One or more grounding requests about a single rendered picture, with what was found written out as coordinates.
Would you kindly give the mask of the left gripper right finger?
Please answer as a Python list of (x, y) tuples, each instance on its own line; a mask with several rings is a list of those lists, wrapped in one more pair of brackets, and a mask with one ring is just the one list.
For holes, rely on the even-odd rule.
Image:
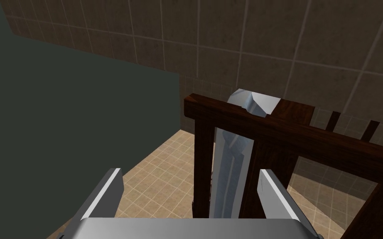
[(270, 169), (261, 169), (259, 199), (267, 219), (300, 221), (300, 208)]

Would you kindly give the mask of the dark wooden towel rack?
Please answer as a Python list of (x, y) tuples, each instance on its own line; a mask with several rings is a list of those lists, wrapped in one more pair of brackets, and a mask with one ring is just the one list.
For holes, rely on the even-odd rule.
[(240, 106), (202, 95), (187, 96), (184, 115), (195, 120), (193, 216), (209, 218), (214, 130), (220, 128), (256, 143), (240, 216), (262, 216), (250, 192), (256, 188), (258, 168), (272, 169), (287, 186), (302, 156), (377, 184), (341, 239), (383, 239), (383, 146), (309, 126), (313, 111), (311, 106), (281, 100), (280, 115), (298, 113), (300, 123), (295, 124), (279, 117), (255, 116)]

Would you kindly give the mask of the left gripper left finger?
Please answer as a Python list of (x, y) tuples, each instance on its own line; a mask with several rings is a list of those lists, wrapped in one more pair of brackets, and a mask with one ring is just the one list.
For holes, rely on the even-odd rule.
[(121, 168), (111, 168), (93, 189), (81, 207), (80, 220), (96, 217), (115, 217), (124, 192)]

